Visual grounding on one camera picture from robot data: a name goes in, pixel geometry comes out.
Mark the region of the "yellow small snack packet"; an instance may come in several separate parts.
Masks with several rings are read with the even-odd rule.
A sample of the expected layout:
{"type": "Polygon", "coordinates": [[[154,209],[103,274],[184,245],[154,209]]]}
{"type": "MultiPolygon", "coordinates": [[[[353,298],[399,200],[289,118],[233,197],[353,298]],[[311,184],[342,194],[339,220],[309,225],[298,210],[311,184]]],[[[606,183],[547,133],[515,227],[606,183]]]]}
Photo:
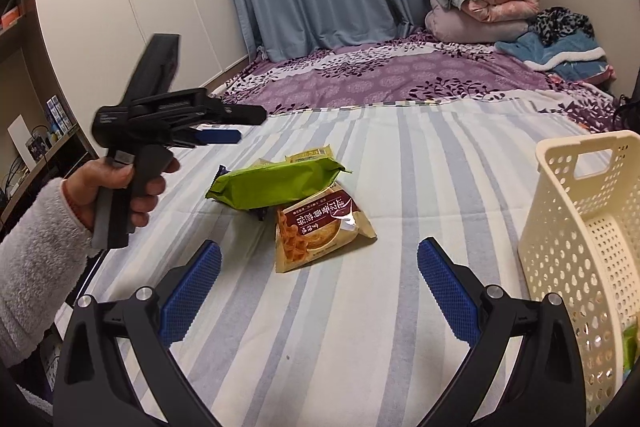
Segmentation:
{"type": "Polygon", "coordinates": [[[318,158],[333,158],[332,148],[329,145],[325,145],[322,147],[311,148],[310,150],[304,150],[303,152],[288,155],[285,157],[285,161],[293,164],[293,162],[305,161],[305,160],[314,160],[318,158]]]}

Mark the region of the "green snack pack with barcode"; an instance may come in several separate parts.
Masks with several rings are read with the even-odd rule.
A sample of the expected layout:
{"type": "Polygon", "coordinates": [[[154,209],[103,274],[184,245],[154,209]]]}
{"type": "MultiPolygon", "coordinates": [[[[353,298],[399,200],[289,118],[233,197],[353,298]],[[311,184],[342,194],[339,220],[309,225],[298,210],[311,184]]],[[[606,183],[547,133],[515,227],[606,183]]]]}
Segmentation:
{"type": "Polygon", "coordinates": [[[623,377],[627,378],[639,360],[639,325],[629,325],[623,333],[623,377]]]}

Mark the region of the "long green snack bag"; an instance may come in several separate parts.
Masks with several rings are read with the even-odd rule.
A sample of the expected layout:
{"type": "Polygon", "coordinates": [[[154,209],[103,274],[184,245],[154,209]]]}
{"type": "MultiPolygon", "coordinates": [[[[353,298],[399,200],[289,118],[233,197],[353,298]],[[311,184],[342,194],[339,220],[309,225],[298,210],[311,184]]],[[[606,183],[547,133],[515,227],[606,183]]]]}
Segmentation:
{"type": "Polygon", "coordinates": [[[241,211],[280,206],[325,190],[343,172],[346,167],[328,156],[268,162],[219,173],[205,197],[241,211]]]}

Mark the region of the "wooden shelf unit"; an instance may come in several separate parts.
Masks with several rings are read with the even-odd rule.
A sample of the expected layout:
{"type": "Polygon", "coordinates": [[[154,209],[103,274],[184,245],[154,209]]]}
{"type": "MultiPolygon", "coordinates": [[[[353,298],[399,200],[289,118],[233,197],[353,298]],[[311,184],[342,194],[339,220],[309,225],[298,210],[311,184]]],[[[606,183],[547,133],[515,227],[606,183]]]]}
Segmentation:
{"type": "Polygon", "coordinates": [[[43,185],[94,158],[53,72],[35,0],[1,0],[1,234],[43,185]]]}

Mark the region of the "brown beige pastry snack pack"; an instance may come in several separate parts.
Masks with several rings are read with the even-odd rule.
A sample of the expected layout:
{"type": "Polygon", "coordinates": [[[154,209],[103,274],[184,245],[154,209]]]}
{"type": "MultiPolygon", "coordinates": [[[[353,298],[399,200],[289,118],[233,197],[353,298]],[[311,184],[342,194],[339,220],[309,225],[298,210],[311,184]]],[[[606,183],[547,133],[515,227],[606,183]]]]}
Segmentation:
{"type": "Polygon", "coordinates": [[[334,182],[321,192],[277,210],[276,272],[310,265],[358,237],[375,241],[378,234],[352,195],[334,182]]]}

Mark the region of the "striped white grey blanket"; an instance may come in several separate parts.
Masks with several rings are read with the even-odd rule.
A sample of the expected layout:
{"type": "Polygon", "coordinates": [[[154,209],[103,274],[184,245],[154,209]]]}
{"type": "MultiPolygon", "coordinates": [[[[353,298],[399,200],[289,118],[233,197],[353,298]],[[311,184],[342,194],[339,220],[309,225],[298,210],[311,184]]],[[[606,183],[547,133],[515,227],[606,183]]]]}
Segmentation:
{"type": "Polygon", "coordinates": [[[457,101],[303,112],[250,128],[241,143],[187,150],[150,225],[109,253],[87,285],[127,298],[205,241],[224,260],[171,351],[226,426],[414,426],[466,350],[416,266],[434,237],[486,284],[526,295],[516,253],[544,139],[586,132],[534,100],[457,101]],[[206,197],[220,167],[327,145],[341,184],[373,225],[305,268],[278,273],[276,226],[206,197]]]}

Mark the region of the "cream perforated plastic basket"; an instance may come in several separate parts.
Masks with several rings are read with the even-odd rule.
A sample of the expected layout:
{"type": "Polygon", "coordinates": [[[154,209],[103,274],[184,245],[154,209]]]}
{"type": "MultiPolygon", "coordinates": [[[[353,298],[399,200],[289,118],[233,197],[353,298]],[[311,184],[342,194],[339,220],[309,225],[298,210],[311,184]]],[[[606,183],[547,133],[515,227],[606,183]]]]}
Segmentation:
{"type": "Polygon", "coordinates": [[[582,357],[593,423],[624,383],[624,332],[639,312],[639,137],[540,141],[518,257],[530,297],[559,294],[582,357]]]}

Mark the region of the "grey fleece left sleeve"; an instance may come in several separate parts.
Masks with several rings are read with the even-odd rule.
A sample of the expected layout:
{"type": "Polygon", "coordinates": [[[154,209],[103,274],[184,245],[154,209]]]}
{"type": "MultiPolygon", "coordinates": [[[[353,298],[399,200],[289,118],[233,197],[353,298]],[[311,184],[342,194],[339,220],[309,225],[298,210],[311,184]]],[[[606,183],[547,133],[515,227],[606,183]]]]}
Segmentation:
{"type": "Polygon", "coordinates": [[[55,179],[1,243],[1,361],[29,357],[96,254],[55,179]]]}

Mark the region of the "purple floral bed sheet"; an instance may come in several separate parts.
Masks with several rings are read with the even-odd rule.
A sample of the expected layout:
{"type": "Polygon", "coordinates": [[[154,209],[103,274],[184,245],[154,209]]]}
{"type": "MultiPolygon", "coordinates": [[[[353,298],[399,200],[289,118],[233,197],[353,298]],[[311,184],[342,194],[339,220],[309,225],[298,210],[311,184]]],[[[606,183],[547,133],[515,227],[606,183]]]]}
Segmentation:
{"type": "Polygon", "coordinates": [[[537,112],[565,115],[594,132],[613,129],[617,107],[611,95],[588,83],[534,72],[493,46],[442,43],[425,32],[354,48],[318,50],[281,63],[259,57],[214,95],[226,103],[264,106],[271,115],[540,96],[537,112]]]}

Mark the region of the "lilac pillow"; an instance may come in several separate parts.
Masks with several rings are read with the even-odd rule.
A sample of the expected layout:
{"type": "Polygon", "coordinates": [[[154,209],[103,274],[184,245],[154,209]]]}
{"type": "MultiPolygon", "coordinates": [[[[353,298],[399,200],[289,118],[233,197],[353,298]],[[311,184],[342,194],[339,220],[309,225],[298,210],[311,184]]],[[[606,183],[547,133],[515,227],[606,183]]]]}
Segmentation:
{"type": "Polygon", "coordinates": [[[425,17],[425,28],[437,40],[446,43],[495,43],[515,41],[526,34],[525,20],[483,23],[457,9],[446,10],[438,0],[430,0],[431,11],[425,17]]]}

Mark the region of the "black bag at bedside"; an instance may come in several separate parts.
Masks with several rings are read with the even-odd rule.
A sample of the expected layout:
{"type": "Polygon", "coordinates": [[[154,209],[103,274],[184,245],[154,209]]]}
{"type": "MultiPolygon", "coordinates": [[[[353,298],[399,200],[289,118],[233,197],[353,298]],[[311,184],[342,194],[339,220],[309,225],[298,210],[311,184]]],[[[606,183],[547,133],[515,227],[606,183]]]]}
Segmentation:
{"type": "Polygon", "coordinates": [[[640,74],[631,97],[628,98],[626,95],[620,97],[613,115],[613,128],[640,133],[640,74]]]}

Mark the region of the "teal white fleece garment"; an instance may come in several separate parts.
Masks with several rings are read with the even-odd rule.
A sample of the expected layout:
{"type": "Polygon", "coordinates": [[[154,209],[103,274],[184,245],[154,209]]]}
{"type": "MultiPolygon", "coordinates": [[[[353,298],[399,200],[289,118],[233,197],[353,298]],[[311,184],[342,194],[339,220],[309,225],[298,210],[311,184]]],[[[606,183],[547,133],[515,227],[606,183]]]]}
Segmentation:
{"type": "Polygon", "coordinates": [[[533,72],[555,75],[566,81],[586,81],[611,72],[605,50],[578,30],[545,46],[529,31],[513,42],[498,41],[498,52],[517,58],[533,72]]]}

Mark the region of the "pink folded quilt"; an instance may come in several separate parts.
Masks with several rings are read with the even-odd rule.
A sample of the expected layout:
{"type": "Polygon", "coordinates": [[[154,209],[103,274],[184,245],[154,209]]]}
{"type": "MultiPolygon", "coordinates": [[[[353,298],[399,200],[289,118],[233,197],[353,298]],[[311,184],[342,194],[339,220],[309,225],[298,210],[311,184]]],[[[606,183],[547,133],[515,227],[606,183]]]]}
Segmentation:
{"type": "Polygon", "coordinates": [[[540,11],[540,0],[465,0],[460,10],[481,23],[528,20],[540,11]]]}

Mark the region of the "black white patterned cloth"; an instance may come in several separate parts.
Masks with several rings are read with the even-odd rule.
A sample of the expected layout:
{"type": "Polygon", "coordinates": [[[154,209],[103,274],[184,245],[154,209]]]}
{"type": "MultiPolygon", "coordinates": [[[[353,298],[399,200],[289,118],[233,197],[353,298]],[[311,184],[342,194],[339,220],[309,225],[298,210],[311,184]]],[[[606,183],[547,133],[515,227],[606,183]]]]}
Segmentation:
{"type": "Polygon", "coordinates": [[[594,29],[587,15],[562,6],[542,10],[528,21],[528,30],[536,34],[543,46],[552,46],[558,40],[581,31],[594,38],[594,29]]]}

